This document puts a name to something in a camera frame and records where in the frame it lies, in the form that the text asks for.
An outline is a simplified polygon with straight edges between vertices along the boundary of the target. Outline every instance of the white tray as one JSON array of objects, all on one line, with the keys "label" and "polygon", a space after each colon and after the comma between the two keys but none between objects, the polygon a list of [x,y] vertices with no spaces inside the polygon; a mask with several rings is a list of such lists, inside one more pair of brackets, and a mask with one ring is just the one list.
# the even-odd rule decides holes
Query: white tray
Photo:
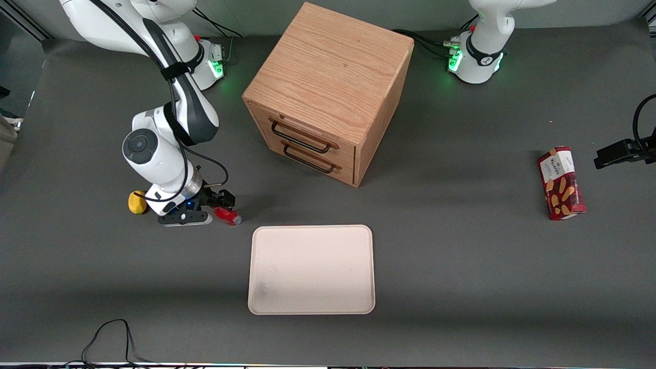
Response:
[{"label": "white tray", "polygon": [[253,233],[253,314],[367,314],[375,303],[369,227],[260,227]]}]

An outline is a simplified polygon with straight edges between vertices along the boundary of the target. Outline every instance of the wooden box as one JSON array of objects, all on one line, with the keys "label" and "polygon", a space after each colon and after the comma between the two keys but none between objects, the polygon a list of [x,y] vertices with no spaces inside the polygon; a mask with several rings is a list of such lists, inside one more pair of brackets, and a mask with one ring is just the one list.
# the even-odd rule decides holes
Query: wooden box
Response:
[{"label": "wooden box", "polygon": [[305,3],[242,98],[271,150],[357,187],[399,103],[413,45]]}]

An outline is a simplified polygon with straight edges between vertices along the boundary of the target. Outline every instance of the yellow fruit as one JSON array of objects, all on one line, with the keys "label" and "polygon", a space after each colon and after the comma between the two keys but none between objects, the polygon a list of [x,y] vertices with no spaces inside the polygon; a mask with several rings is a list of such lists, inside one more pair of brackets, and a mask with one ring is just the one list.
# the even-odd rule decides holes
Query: yellow fruit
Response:
[{"label": "yellow fruit", "polygon": [[146,210],[148,210],[148,204],[144,199],[135,195],[135,193],[142,196],[146,195],[144,191],[137,190],[131,192],[130,197],[127,199],[127,207],[130,209],[132,214],[143,214],[146,212]]}]

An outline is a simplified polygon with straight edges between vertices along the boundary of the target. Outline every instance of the black handle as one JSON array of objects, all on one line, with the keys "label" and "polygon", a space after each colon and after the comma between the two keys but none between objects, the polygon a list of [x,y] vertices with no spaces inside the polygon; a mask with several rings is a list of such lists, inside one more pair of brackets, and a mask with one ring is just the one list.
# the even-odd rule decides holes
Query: black handle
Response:
[{"label": "black handle", "polygon": [[318,171],[320,171],[320,172],[322,172],[322,173],[329,174],[329,173],[332,173],[333,170],[335,170],[335,165],[334,165],[334,164],[330,166],[330,169],[324,169],[324,168],[322,168],[322,167],[320,167],[320,166],[318,166],[318,165],[314,165],[314,164],[308,162],[307,160],[303,160],[303,159],[299,158],[299,157],[296,156],[296,155],[292,155],[292,154],[288,153],[288,152],[287,152],[287,149],[288,149],[288,148],[289,148],[289,145],[286,144],[286,145],[285,145],[285,148],[283,149],[283,152],[285,153],[285,155],[286,155],[288,158],[294,159],[294,160],[296,160],[297,162],[299,162],[299,163],[301,163],[301,164],[305,164],[305,165],[307,165],[308,167],[311,167],[312,169],[316,169],[316,170],[318,170]]},{"label": "black handle", "polygon": [[278,122],[276,122],[276,121],[274,121],[274,120],[272,120],[272,119],[271,119],[271,121],[273,122],[273,124],[271,124],[271,130],[272,130],[276,135],[278,135],[278,136],[280,136],[280,137],[282,137],[282,138],[284,138],[284,139],[290,140],[291,142],[293,142],[293,143],[295,143],[295,144],[297,144],[297,145],[299,145],[299,146],[303,146],[303,147],[305,147],[305,148],[307,148],[307,149],[309,149],[309,150],[312,150],[312,151],[314,151],[314,152],[318,152],[319,154],[325,154],[325,153],[328,152],[328,150],[330,149],[330,144],[326,144],[326,147],[325,147],[325,148],[317,148],[317,147],[312,146],[311,144],[306,144],[306,143],[303,142],[303,141],[299,141],[299,140],[295,139],[295,138],[292,137],[292,136],[286,135],[285,133],[282,133],[282,132],[276,131],[276,127],[278,126]]}]

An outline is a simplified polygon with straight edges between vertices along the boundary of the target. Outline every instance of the gray tabletop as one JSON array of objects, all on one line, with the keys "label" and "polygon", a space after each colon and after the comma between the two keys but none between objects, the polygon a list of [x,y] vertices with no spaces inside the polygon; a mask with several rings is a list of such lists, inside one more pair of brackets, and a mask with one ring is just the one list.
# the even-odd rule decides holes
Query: gray tabletop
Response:
[{"label": "gray tabletop", "polygon": [[[230,170],[235,228],[131,215],[128,193],[148,183],[121,142],[133,115],[167,101],[166,84],[143,56],[45,44],[0,184],[2,361],[75,359],[122,317],[161,362],[654,367],[656,167],[592,162],[631,136],[636,105],[655,91],[644,21],[519,30],[478,86],[417,48],[361,188],[267,149],[240,95],[275,42],[236,39],[226,79],[206,91],[222,125],[197,150]],[[547,218],[536,163],[557,145],[572,147],[588,206],[564,222]],[[257,227],[352,223],[374,234],[371,314],[249,312]],[[120,361],[121,329],[90,359]]]}]

